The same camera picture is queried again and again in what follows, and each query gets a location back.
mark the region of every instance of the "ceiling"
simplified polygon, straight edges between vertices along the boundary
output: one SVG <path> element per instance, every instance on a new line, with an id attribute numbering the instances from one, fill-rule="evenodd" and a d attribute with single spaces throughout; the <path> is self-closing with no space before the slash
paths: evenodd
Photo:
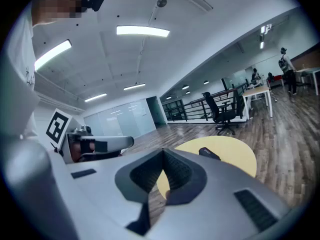
<path id="1" fill-rule="evenodd" d="M 98 12 L 88 10 L 81 18 L 38 25 L 32 39 L 37 59 L 67 39 L 72 48 L 37 71 L 41 77 L 36 76 L 35 90 L 65 103 L 70 98 L 73 106 L 81 107 L 80 101 L 102 93 L 115 99 L 161 89 L 173 74 L 181 73 L 185 60 L 216 31 L 216 23 L 228 23 L 253 1 L 167 0 L 151 18 L 157 0 L 105 0 Z M 116 35 L 119 25 L 152 26 L 170 34 L 145 40 L 140 35 Z M 136 82 L 146 85 L 124 91 Z"/>
<path id="2" fill-rule="evenodd" d="M 186 96 L 186 91 L 195 92 L 198 89 L 202 88 L 204 86 L 204 81 L 214 82 L 221 78 L 229 77 L 235 72 L 250 67 L 251 64 L 246 66 L 242 66 L 242 64 L 240 64 L 239 67 L 234 67 L 231 71 L 216 71 L 217 68 L 220 68 L 221 64 L 237 60 L 237 58 L 242 56 L 243 54 L 247 54 L 247 56 L 250 57 L 250 54 L 252 54 L 253 56 L 256 53 L 264 52 L 265 49 L 268 49 L 268 46 L 274 46 L 277 43 L 279 35 L 282 34 L 278 27 L 283 24 L 288 24 L 290 15 L 295 12 L 296 10 L 292 10 L 284 16 L 277 16 L 276 18 L 270 19 L 268 21 L 268 24 L 272 24 L 272 28 L 265 35 L 264 49 L 260 49 L 261 29 L 259 27 L 254 29 L 251 33 L 247 33 L 242 37 L 242 39 L 238 40 L 234 44 L 231 44 L 229 47 L 222 49 L 218 54 L 216 54 L 206 63 L 202 64 L 199 68 L 192 71 L 192 73 L 186 75 L 171 89 L 169 89 L 163 96 L 161 96 L 160 100 L 162 102 L 166 102 L 167 96 L 171 96 L 173 99 Z M 186 90 L 182 90 L 183 85 L 188 85 L 189 88 Z"/>

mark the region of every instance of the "metal railing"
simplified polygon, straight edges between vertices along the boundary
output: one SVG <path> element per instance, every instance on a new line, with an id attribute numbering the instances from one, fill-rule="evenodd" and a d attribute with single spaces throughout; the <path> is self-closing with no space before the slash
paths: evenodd
<path id="1" fill-rule="evenodd" d="M 235 111 L 236 116 L 239 116 L 241 119 L 243 117 L 243 110 L 245 107 L 244 99 L 242 98 L 243 93 L 247 89 L 247 84 L 243 83 L 239 86 L 220 91 L 215 94 L 212 94 L 215 103 L 219 106 L 222 106 L 225 101 L 230 101 L 227 103 L 229 105 L 227 111 Z M 191 101 L 188 104 L 180 105 L 174 108 L 168 109 L 166 112 L 166 117 L 168 121 L 188 121 L 195 119 L 209 119 L 212 120 L 212 112 L 209 105 L 206 102 L 205 98 L 200 98 L 194 101 Z"/>

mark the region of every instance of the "wooden floor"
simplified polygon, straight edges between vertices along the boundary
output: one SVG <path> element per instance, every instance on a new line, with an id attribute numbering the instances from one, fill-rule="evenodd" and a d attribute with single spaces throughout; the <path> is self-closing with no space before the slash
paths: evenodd
<path id="1" fill-rule="evenodd" d="M 320 176 L 320 96 L 302 86 L 295 96 L 289 96 L 282 86 L 273 93 L 279 99 L 272 101 L 273 118 L 265 99 L 256 100 L 252 102 L 253 118 L 234 128 L 235 135 L 227 131 L 222 135 L 249 145 L 256 156 L 256 179 L 293 207 L 308 199 Z M 168 124 L 139 137 L 125 155 L 150 148 L 175 148 L 196 138 L 216 136 L 217 132 L 213 124 Z M 152 225 L 165 204 L 155 186 L 149 194 Z"/>

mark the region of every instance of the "fluorescent light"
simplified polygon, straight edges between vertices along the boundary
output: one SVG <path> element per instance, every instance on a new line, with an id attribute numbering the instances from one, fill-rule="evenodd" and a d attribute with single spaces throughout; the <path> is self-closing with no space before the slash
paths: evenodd
<path id="1" fill-rule="evenodd" d="M 126 88 L 123 88 L 124 90 L 130 90 L 130 89 L 133 89 L 133 88 L 137 88 L 137 87 L 142 87 L 142 86 L 145 86 L 146 84 L 145 83 L 142 83 L 142 84 L 137 84 L 137 85 L 134 85 L 134 86 L 129 86 L 129 87 L 126 87 Z"/>
<path id="2" fill-rule="evenodd" d="M 104 94 L 100 94 L 100 95 L 95 96 L 95 97 L 92 97 L 92 98 L 88 98 L 88 99 L 86 99 L 86 100 L 85 100 L 85 102 L 90 102 L 90 101 L 92 101 L 92 100 L 95 100 L 95 99 L 101 98 L 101 97 L 103 97 L 103 96 L 107 96 L 107 94 L 106 94 L 106 93 L 104 93 Z"/>
<path id="3" fill-rule="evenodd" d="M 117 26 L 117 35 L 150 35 L 166 38 L 170 31 L 148 26 Z"/>
<path id="4" fill-rule="evenodd" d="M 72 45 L 71 45 L 70 41 L 66 40 L 63 43 L 52 48 L 46 54 L 44 54 L 40 58 L 38 58 L 38 60 L 34 63 L 34 70 L 37 71 L 39 68 L 41 68 L 45 63 L 50 61 L 52 58 L 54 58 L 58 54 L 64 52 L 65 50 L 68 50 L 71 47 L 72 47 Z"/>

